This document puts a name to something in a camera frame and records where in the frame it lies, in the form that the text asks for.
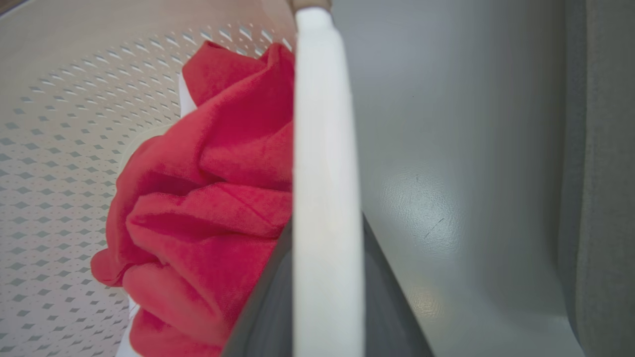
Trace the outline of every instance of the glossy gray floor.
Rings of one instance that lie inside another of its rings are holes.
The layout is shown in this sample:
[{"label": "glossy gray floor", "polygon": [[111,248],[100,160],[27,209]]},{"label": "glossy gray floor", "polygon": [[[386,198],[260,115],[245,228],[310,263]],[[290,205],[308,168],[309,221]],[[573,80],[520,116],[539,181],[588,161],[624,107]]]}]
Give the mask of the glossy gray floor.
[{"label": "glossy gray floor", "polygon": [[555,270],[564,4],[346,0],[364,212],[437,357],[582,356]]}]

